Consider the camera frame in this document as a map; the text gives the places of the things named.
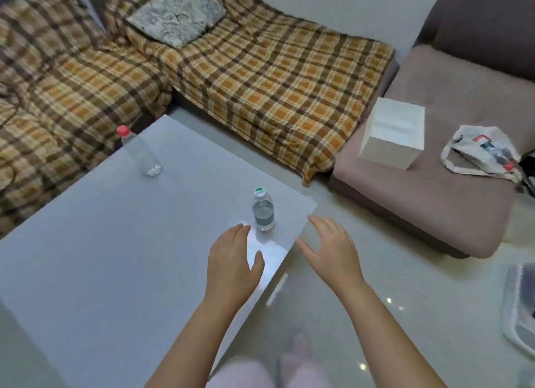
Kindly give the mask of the grey patterned cushion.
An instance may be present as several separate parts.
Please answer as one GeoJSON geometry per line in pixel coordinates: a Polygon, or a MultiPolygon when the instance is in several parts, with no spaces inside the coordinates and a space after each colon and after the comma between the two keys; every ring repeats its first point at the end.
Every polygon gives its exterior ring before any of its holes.
{"type": "Polygon", "coordinates": [[[149,0],[127,21],[149,38],[181,49],[227,14],[218,0],[149,0]]]}

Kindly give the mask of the person's left forearm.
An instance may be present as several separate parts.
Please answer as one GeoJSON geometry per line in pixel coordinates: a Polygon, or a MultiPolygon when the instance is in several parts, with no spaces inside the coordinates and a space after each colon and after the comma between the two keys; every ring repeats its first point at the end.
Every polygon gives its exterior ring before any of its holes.
{"type": "Polygon", "coordinates": [[[205,388],[223,338],[248,294],[206,294],[144,388],[205,388]]]}

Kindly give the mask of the white printed tote bag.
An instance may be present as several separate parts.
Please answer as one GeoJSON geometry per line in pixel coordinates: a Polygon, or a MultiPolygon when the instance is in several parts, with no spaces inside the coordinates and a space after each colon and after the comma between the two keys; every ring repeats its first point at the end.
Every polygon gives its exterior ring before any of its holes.
{"type": "Polygon", "coordinates": [[[487,176],[518,185],[523,180],[519,167],[521,156],[510,138],[498,127],[461,125],[441,153],[441,161],[454,174],[487,176]],[[455,165],[449,160],[455,152],[470,167],[455,165]]]}

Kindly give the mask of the pink slipper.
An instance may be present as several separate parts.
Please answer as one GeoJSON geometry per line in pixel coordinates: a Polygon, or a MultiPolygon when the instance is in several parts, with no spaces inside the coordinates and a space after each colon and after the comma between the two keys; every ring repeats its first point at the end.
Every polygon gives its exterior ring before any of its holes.
{"type": "Polygon", "coordinates": [[[302,331],[297,332],[287,350],[280,357],[280,376],[290,379],[305,364],[311,363],[312,354],[309,339],[302,331]]]}

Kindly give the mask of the white cardboard box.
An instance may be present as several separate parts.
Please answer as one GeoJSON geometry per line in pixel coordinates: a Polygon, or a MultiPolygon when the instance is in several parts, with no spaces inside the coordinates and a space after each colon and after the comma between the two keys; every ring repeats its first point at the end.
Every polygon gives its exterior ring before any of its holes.
{"type": "Polygon", "coordinates": [[[379,97],[366,121],[359,157],[406,171],[425,148],[425,112],[420,105],[379,97]]]}

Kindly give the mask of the clear bottle with green cap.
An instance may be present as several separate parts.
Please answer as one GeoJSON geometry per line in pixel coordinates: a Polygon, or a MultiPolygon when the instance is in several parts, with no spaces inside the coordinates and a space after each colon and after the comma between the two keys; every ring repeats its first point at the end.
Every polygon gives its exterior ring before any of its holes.
{"type": "Polygon", "coordinates": [[[257,187],[254,190],[252,214],[255,224],[260,231],[269,231],[274,227],[274,205],[270,194],[264,187],[257,187]]]}

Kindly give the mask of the white plastic tray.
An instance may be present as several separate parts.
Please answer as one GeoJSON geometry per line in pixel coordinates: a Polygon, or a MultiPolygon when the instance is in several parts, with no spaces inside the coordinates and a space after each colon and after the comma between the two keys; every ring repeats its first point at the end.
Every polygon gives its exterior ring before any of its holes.
{"type": "Polygon", "coordinates": [[[504,336],[535,359],[535,262],[508,268],[501,325],[504,336]]]}

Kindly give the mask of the pink trousers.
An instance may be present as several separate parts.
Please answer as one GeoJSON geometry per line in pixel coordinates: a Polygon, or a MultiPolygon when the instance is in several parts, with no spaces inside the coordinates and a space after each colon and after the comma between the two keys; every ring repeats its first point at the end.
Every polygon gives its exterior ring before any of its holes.
{"type": "Polygon", "coordinates": [[[276,385],[264,365],[251,358],[236,358],[214,374],[205,388],[334,388],[325,369],[296,354],[281,357],[276,385]]]}

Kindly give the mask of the plaid orange brown sofa cover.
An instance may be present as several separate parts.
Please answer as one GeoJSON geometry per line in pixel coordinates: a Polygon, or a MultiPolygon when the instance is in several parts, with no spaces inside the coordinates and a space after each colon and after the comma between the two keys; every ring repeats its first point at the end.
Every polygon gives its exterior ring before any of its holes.
{"type": "Polygon", "coordinates": [[[105,25],[172,87],[295,171],[304,186],[329,172],[394,72],[391,45],[285,14],[262,0],[219,0],[227,14],[176,49],[127,21],[150,0],[105,0],[105,25]]]}
{"type": "Polygon", "coordinates": [[[0,5],[0,240],[162,116],[172,87],[80,0],[0,5]]]}

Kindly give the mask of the person's right hand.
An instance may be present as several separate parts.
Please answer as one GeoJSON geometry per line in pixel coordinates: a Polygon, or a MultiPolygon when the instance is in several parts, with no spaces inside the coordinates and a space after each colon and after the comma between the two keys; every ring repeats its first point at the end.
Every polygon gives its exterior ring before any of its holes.
{"type": "Polygon", "coordinates": [[[367,285],[355,243],[345,228],[329,217],[308,215],[308,222],[320,237],[316,252],[322,258],[322,266],[313,270],[341,302],[346,302],[367,285]]]}

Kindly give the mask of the person's right forearm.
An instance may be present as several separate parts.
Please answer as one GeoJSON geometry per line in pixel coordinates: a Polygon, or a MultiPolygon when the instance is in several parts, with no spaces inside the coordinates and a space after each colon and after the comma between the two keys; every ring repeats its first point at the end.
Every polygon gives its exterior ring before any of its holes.
{"type": "Polygon", "coordinates": [[[367,283],[332,289],[351,319],[376,388],[448,388],[367,283]]]}

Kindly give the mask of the clear bottle with red cap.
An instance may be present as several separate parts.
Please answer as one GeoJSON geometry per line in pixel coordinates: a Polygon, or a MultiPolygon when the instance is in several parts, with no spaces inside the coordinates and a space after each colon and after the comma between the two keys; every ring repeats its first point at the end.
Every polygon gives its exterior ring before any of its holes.
{"type": "Polygon", "coordinates": [[[146,176],[157,176],[162,173],[163,167],[148,148],[145,141],[125,125],[117,128],[123,148],[137,163],[146,176]]]}

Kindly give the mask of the person's left hand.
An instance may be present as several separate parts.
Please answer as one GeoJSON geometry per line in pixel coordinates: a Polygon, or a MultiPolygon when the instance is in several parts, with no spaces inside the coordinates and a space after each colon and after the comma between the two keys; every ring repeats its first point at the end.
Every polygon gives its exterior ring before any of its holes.
{"type": "Polygon", "coordinates": [[[203,302],[237,310],[259,286],[261,277],[250,277],[247,252],[250,230],[251,226],[239,223],[211,246],[203,302]]]}

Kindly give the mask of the brown upholstered sofa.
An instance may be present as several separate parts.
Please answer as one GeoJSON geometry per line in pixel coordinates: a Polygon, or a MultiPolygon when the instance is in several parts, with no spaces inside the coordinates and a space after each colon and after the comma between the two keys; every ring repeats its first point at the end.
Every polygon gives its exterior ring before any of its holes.
{"type": "Polygon", "coordinates": [[[535,151],[535,0],[437,0],[385,96],[425,108],[425,148],[407,170],[359,157],[365,124],[329,185],[455,258],[498,249],[517,186],[454,174],[440,154],[461,125],[496,126],[535,151]]]}

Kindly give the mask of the black object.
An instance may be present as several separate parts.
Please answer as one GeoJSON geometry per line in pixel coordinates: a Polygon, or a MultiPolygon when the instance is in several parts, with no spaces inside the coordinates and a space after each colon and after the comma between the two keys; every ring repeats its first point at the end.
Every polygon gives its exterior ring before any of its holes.
{"type": "Polygon", "coordinates": [[[523,155],[518,163],[522,190],[535,199],[535,149],[523,155]]]}

